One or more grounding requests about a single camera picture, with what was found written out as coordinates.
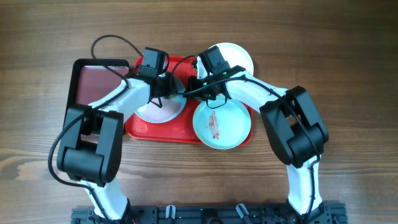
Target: plate with red design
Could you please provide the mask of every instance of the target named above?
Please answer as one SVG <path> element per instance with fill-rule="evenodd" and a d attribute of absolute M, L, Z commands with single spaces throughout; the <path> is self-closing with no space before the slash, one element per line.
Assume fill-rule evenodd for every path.
<path fill-rule="evenodd" d="M 201 102 L 193 114 L 193 129 L 198 138 L 215 149 L 231 149 L 249 135 L 250 114 L 238 100 L 217 96 L 216 100 Z"/>

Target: plate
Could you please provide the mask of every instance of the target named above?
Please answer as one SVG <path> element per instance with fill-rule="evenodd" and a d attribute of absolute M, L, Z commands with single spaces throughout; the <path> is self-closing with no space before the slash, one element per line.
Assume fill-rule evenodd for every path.
<path fill-rule="evenodd" d="M 217 46 L 220 49 L 221 54 L 223 55 L 224 59 L 228 61 L 231 68 L 240 65 L 244 67 L 251 75 L 253 75 L 253 60 L 251 59 L 249 53 L 243 49 L 243 47 L 232 43 L 220 43 L 211 47 L 214 46 Z M 198 78 L 205 78 L 207 76 L 206 69 L 201 62 L 200 57 L 197 57 L 197 60 Z"/>
<path fill-rule="evenodd" d="M 225 96 L 208 102 L 210 107 L 222 105 Z M 240 145 L 251 129 L 251 118 L 246 107 L 238 100 L 228 100 L 216 109 L 201 102 L 193 114 L 193 129 L 198 138 L 215 149 L 231 149 Z"/>
<path fill-rule="evenodd" d="M 174 77 L 177 91 L 184 92 L 185 87 L 181 80 L 177 77 Z M 145 106 L 141 106 L 136 111 L 136 115 L 143 119 L 144 121 L 150 123 L 164 123 L 172 120 L 176 116 L 178 116 L 183 110 L 187 99 L 182 95 L 171 95 L 169 97 L 160 97 L 162 101 L 162 106 L 159 108 L 153 103 L 148 103 Z M 153 102 L 159 104 L 159 99 L 152 99 Z"/>

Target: red marking on plate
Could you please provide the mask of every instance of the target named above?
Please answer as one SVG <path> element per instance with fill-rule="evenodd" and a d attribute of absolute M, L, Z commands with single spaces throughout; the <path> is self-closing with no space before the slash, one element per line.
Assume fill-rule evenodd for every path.
<path fill-rule="evenodd" d="M 218 129 L 218 121 L 215 111 L 213 111 L 213 114 L 209 116 L 209 127 L 211 129 L 211 134 L 213 135 L 213 139 L 219 140 L 220 130 Z"/>

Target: wooden table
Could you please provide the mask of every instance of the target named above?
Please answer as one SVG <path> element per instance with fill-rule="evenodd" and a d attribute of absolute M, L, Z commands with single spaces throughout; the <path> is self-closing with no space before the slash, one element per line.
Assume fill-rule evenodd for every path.
<path fill-rule="evenodd" d="M 34 2 L 0 5 L 0 223 L 68 223 L 72 208 L 91 205 L 84 190 L 52 179 L 47 155 L 62 128 L 72 64 L 90 57 L 103 34 L 170 55 L 218 42 L 243 46 L 257 77 L 304 86 L 322 115 L 330 132 L 320 164 L 323 199 L 346 203 L 350 223 L 398 221 L 398 5 Z M 137 58 L 116 39 L 96 52 Z M 133 205 L 283 202 L 289 192 L 258 114 L 252 141 L 228 151 L 128 136 L 123 144 L 118 178 Z"/>

